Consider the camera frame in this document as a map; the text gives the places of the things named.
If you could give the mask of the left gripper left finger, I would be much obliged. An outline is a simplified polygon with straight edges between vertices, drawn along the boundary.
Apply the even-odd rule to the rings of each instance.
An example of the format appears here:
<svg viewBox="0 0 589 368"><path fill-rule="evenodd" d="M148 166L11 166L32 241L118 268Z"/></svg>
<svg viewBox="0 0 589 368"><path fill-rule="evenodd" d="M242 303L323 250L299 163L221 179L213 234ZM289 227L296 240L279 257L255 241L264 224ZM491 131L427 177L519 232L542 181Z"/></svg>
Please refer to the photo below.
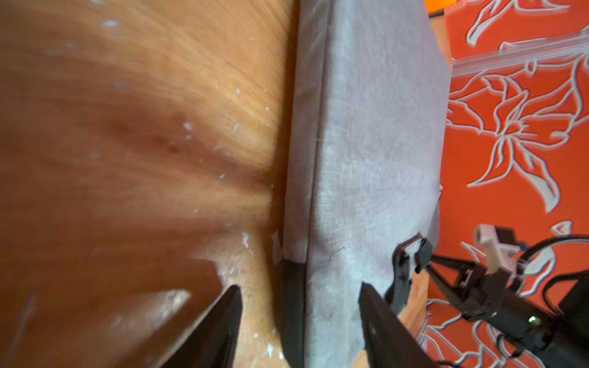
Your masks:
<svg viewBox="0 0 589 368"><path fill-rule="evenodd" d="M232 368L242 313L241 288L232 285L162 366Z"/></svg>

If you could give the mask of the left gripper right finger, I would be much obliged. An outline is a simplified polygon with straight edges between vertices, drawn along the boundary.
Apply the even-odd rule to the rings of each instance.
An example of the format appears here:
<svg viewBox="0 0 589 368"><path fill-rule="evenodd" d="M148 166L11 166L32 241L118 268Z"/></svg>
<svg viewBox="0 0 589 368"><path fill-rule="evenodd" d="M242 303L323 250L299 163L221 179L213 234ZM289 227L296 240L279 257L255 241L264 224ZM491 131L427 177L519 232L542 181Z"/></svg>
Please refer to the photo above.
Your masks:
<svg viewBox="0 0 589 368"><path fill-rule="evenodd" d="M371 368L437 367L372 285L361 285L358 302Z"/></svg>

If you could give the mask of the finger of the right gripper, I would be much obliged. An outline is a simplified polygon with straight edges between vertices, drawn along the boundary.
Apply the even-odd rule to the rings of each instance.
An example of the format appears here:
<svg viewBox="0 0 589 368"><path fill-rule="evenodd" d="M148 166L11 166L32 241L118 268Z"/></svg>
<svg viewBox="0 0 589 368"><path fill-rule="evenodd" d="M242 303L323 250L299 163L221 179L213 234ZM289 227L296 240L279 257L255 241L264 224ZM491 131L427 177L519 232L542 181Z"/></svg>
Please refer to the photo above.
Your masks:
<svg viewBox="0 0 589 368"><path fill-rule="evenodd" d="M435 268L426 266L426 271L452 306L458 306L462 303L463 299L461 299L460 294Z"/></svg>
<svg viewBox="0 0 589 368"><path fill-rule="evenodd" d="M414 271L416 273L424 271L430 263L452 269L458 273L465 273L467 270L473 270L475 268L475 262L472 261L435 255L433 253L433 244L426 238L419 239L417 243L419 245L414 254Z"/></svg>

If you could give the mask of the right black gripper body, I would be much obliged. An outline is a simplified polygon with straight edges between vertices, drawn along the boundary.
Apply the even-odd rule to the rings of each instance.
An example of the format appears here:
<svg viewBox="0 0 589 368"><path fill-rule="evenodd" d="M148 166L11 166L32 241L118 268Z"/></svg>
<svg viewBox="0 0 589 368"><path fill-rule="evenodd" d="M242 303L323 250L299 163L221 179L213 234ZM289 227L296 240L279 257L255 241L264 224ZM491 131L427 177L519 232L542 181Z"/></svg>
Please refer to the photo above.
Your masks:
<svg viewBox="0 0 589 368"><path fill-rule="evenodd" d="M487 274L480 264L461 267L453 283L456 309L468 322L484 320L518 351L539 352L554 337L551 318L506 286L505 271Z"/></svg>

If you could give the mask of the grey laptop bag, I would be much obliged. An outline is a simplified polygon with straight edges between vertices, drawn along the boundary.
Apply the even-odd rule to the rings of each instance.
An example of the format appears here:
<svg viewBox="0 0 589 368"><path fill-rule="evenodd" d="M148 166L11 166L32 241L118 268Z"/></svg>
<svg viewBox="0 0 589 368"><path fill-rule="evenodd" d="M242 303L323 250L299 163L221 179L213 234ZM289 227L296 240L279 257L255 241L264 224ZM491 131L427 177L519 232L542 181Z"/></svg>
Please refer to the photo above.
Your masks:
<svg viewBox="0 0 589 368"><path fill-rule="evenodd" d="M422 1L303 1L282 241L282 349L349 367L357 299L386 292L392 255L431 228L450 69Z"/></svg>

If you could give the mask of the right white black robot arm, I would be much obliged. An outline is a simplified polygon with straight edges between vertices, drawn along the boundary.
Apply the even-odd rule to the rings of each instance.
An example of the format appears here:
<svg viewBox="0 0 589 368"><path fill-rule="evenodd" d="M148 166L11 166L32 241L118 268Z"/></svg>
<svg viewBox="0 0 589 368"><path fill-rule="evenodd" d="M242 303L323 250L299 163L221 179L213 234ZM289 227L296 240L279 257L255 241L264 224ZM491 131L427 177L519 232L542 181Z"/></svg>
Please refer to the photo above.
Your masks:
<svg viewBox="0 0 589 368"><path fill-rule="evenodd" d="M586 235L545 239L525 250L514 265L503 264L498 242L486 249L487 262L431 255L424 268L459 316L493 329L500 363L519 363L523 355L542 367L588 365L588 271L558 274L541 290L540 308L519 293L526 268L543 251L559 245L587 244Z"/></svg>

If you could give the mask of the orange tool case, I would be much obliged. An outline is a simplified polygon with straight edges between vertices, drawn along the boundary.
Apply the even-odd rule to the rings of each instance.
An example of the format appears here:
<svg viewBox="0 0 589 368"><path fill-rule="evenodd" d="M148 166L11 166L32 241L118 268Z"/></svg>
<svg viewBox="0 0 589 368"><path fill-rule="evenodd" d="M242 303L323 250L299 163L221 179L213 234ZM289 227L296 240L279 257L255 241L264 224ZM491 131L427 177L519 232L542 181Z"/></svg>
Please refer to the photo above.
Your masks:
<svg viewBox="0 0 589 368"><path fill-rule="evenodd" d="M457 4L459 0L425 0L425 6L429 15L443 12L444 9Z"/></svg>

